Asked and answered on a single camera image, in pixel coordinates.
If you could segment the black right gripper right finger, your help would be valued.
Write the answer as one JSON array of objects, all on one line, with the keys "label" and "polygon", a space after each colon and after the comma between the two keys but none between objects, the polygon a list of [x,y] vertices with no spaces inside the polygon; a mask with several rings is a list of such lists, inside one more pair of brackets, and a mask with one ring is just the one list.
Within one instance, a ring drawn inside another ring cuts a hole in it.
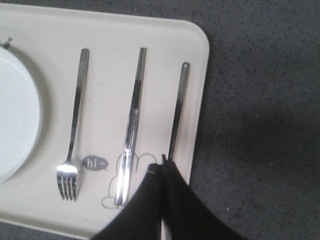
[{"label": "black right gripper right finger", "polygon": [[162,155],[163,218],[172,240],[243,240],[190,189],[175,162]]}]

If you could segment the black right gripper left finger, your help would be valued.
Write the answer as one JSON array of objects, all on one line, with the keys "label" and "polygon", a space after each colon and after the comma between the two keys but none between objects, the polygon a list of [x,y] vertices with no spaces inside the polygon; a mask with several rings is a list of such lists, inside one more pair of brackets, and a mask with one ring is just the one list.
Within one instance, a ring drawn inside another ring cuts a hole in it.
[{"label": "black right gripper left finger", "polygon": [[162,221],[162,166],[152,163],[127,205],[94,240],[159,240]]}]

